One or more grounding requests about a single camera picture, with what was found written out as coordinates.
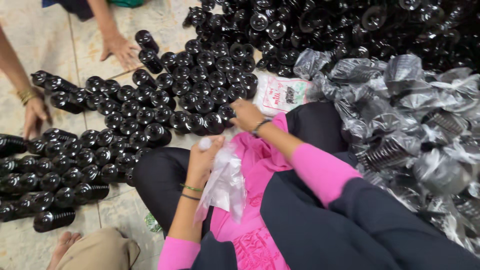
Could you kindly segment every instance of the plastic bottle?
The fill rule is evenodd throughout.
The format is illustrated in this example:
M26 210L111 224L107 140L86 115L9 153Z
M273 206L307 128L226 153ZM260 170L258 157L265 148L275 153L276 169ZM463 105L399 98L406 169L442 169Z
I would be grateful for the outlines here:
M89 201L102 200L110 191L110 187L107 184L87 184L80 183L75 189L75 202L78 205L83 205Z
M35 215L33 228L38 233L45 233L70 225L75 219L73 209L52 209Z
M225 130L222 118L218 113L211 112L204 117L204 125L212 135L220 135Z
M188 111L189 113L196 113L195 102L197 101L198 96L192 92L187 93L180 97L179 106Z
M53 93L50 97L50 103L53 107L57 109L64 110L73 114L79 114L84 111L83 107L80 107L77 104L70 102L70 95L62 91L57 91Z
M172 110L174 110L177 107L176 101L170 96L170 94L167 91L164 91L164 90L157 90L154 93L152 93L152 96L150 97L150 101L155 107L158 107L160 105L167 105Z
M142 49L152 49L155 53L160 51L157 43L152 37L152 34L147 30L140 30L135 34L135 40Z
M80 142L84 148L98 149L99 145L96 144L98 139L98 131L93 129L85 130L80 136Z
M105 116L105 125L107 128L113 130L120 130L121 122L123 121L123 116L120 112L115 111L107 116Z
M149 124L145 128L145 135L151 147L163 147L172 140L172 133L158 123Z
M30 154L45 156L47 141L43 137L37 137L27 142L27 150Z
M141 50L138 53L138 59L153 74L159 74L163 70L160 58L152 49Z
M187 126L188 114L184 111L176 111L170 117L170 125L180 134L188 134L190 130Z
M48 142L52 142L52 141L65 142L70 138L78 139L78 136L58 128L49 128L43 133L43 138Z
M40 189L43 191L56 192L61 184L61 178L56 172L49 172L40 179Z
M53 198L53 203L59 208L75 206L75 193L70 187L59 189Z
M77 157L78 152L82 149L82 142L79 139L68 139L63 143L61 152L71 159Z
M139 69L132 75L133 83L137 86L148 85L153 89L156 89L155 80L151 77L145 69Z
M192 113L188 116L188 127L195 135L205 136L208 134L208 131L205 128L204 124L204 117L201 114Z
M80 168L85 168L90 164L95 163L95 152L92 149L83 148L78 152L76 158L77 166Z
M75 160L70 159L69 157L59 154L52 159L52 171L58 174L64 174L69 168L76 165Z

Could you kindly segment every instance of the black pants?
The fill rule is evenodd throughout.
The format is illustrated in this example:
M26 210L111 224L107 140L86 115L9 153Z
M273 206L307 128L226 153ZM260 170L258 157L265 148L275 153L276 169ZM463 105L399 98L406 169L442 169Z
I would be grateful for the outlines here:
M347 151L340 135L342 121L333 103L313 102L287 113L288 132L328 153ZM138 194L168 233L187 177L190 151L176 147L156 148L135 165L133 180ZM210 229L213 207L204 221L202 235Z

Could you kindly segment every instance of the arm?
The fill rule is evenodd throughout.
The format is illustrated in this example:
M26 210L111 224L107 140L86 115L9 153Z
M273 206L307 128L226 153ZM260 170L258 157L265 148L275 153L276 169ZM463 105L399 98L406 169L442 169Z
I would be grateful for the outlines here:
M88 4L95 15L98 29L103 37L103 52L100 61L108 58L113 53L118 58L124 70L136 68L137 56L132 49L140 50L137 45L127 41L117 29L113 16L108 9L106 0L88 0Z
M205 187L215 154L223 145L223 136L212 136L212 146L207 151L200 151L198 143L190 151L187 179L185 185L202 189ZM201 191L184 188L182 193L186 196L200 199ZM202 240L202 222L193 223L195 211L199 200L180 196L177 211L173 218L172 226L163 245L158 269L176 270L190 268L200 251Z
M24 138L36 137L42 121L48 119L43 99L38 90L30 85L25 70L0 27L0 69L15 87L17 95L25 105Z

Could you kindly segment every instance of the bracelet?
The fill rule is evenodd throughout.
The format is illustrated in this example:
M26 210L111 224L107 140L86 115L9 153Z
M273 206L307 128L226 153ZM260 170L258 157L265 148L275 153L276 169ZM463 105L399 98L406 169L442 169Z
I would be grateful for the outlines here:
M191 186L187 186L187 185L185 185L185 184L183 184L183 183L180 183L180 185L183 186L184 188L188 188L188 189L191 189L191 190L193 190L193 191L203 191L203 190L204 190L203 188L202 188L202 189L200 189L200 188L194 188L194 187L191 187Z
M265 119L263 121L261 121L260 123L258 123L257 127L252 131L252 135L255 136L255 138L258 138L258 130L260 129L260 127L263 125L263 124L266 124L268 122L271 122L272 120L270 119Z
M192 196L188 196L188 195L185 195L185 194L181 194L180 196L184 196L185 198L189 198L189 199L192 199L192 200L196 200L196 201L199 201L200 199L199 198L195 198L195 197L192 197Z

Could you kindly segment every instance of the pink shirt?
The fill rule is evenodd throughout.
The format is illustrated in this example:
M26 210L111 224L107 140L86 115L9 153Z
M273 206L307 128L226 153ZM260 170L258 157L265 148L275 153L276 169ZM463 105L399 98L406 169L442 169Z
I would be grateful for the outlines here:
M288 131L284 113L279 113L272 122ZM341 195L348 180L361 175L345 162L309 144L300 145L288 162L273 146L247 132L237 134L232 141L238 145L236 154L242 160L247 203L240 224L230 218L229 212L214 208L210 230L216 240L233 243L239 270L287 270L289 267L260 216L263 194L273 173L295 169L326 206ZM190 268L199 251L198 243L167 236L158 269Z

